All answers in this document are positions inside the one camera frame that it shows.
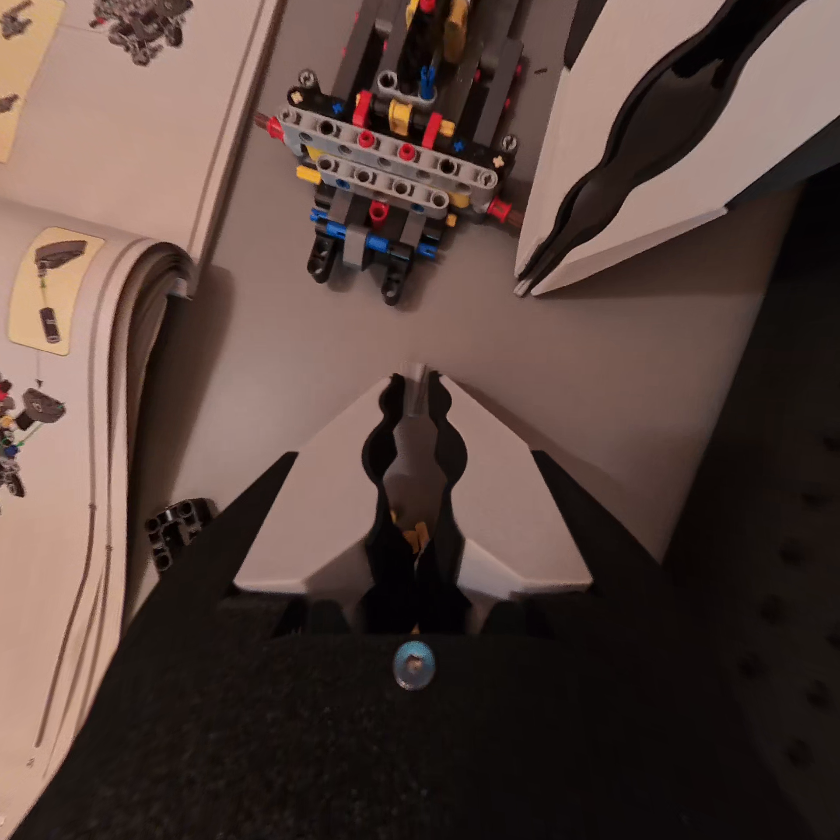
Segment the lego chassis assembly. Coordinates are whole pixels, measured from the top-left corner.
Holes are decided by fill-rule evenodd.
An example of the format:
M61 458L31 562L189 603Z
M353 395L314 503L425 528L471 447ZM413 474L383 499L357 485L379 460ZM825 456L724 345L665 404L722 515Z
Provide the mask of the lego chassis assembly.
M255 125L313 187L308 273L381 266L399 303L461 218L520 229L502 196L519 141L502 124L522 73L517 1L361 2L330 90L303 69Z

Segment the black lego connector piece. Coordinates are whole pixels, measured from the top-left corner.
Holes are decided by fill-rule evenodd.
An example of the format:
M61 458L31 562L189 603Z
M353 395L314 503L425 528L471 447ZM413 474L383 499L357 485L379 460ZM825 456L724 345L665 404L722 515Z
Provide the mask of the black lego connector piece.
M215 519L214 502L204 497L187 498L164 508L143 523L154 570L159 577L182 556L184 550Z

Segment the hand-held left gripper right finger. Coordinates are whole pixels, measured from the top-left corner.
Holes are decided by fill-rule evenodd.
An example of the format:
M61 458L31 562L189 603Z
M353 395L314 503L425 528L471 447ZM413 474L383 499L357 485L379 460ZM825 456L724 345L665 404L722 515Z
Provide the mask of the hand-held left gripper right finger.
M586 592L581 550L529 445L444 374L427 378L444 476L418 561L421 634L465 634L499 603Z

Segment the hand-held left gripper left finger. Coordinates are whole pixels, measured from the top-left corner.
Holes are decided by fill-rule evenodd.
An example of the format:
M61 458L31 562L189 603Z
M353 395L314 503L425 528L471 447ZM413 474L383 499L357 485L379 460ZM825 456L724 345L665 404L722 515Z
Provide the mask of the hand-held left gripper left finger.
M414 630L415 552L385 488L405 391L378 381L296 454L234 580L290 597L278 635Z

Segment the black perforated pad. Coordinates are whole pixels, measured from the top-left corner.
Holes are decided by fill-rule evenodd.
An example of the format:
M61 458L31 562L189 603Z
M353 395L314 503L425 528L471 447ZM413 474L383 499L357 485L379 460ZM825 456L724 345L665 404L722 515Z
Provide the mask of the black perforated pad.
M749 838L838 838L839 172L795 206L666 554L760 775Z

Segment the lego instruction booklet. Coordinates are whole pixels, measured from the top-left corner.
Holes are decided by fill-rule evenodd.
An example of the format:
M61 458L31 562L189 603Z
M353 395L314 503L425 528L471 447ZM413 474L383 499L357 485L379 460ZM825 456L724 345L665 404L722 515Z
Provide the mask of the lego instruction booklet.
M282 2L2 2L1 798L119 643L144 378L211 249Z

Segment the pale grey lego pin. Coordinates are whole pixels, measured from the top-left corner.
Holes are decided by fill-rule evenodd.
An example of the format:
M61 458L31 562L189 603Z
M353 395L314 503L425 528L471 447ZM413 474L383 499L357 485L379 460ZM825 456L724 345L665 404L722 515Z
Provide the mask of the pale grey lego pin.
M427 411L427 382L430 370L427 364L405 361L401 365L401 375L405 381L404 414L417 418Z

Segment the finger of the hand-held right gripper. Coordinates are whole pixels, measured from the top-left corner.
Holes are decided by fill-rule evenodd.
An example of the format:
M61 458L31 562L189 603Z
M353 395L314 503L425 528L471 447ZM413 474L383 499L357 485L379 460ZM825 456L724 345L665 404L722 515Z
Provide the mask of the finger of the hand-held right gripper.
M643 186L708 136L776 2L605 2L563 69L521 228L515 293L568 286L721 215Z
M561 72L571 67L604 3L575 5ZM654 210L677 209L676 202L665 204L674 187L676 196L687 200L680 205L685 211L722 211L707 224L756 196L792 186L838 162L838 25L838 2L776 2L766 36L745 62L708 136L656 177L653 186L641 188L642 197L654 199Z

